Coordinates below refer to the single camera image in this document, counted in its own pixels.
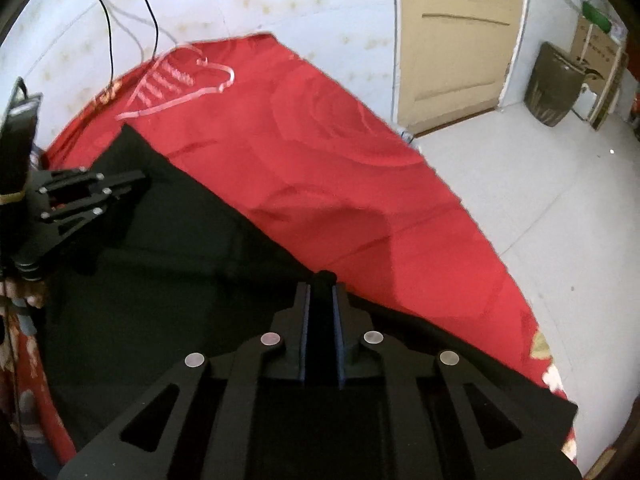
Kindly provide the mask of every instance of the brown trash bin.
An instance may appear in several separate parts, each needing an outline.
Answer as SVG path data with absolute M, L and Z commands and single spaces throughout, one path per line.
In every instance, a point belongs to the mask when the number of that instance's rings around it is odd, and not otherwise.
M 524 102 L 546 126 L 556 126 L 569 113 L 580 94 L 585 69 L 570 55 L 545 41 L 533 67 Z

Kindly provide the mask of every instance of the beige door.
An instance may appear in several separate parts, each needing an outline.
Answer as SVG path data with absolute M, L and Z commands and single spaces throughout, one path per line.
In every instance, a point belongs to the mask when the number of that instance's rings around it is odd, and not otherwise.
M 400 0 L 398 123 L 413 133 L 498 103 L 522 0 Z

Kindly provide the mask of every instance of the white tile floor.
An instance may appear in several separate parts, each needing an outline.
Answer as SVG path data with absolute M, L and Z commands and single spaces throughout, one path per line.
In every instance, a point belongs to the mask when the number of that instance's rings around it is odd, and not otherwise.
M 548 128 L 517 104 L 415 143 L 532 307 L 579 406 L 585 473 L 640 392 L 640 142 L 617 116 Z

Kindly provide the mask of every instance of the metal pin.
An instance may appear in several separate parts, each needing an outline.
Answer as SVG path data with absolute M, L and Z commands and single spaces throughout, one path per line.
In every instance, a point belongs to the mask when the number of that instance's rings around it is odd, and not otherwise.
M 204 362 L 204 355 L 194 352 L 193 354 L 187 355 L 184 358 L 184 364 L 186 364 L 189 368 L 197 368 Z
M 275 332 L 267 332 L 266 334 L 262 334 L 260 342 L 265 346 L 277 345 L 280 342 L 280 335 Z
M 364 341 L 366 341 L 370 345 L 377 345 L 378 343 L 382 343 L 384 338 L 385 337 L 377 330 L 370 330 L 364 335 Z
M 440 360 L 447 366 L 455 366 L 460 362 L 460 357 L 451 350 L 445 350 L 440 354 Z

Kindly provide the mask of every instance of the door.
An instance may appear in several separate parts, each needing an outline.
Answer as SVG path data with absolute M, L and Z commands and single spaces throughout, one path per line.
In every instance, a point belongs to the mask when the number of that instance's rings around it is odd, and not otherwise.
M 414 134 L 498 104 L 522 0 L 400 0 L 398 123 Z

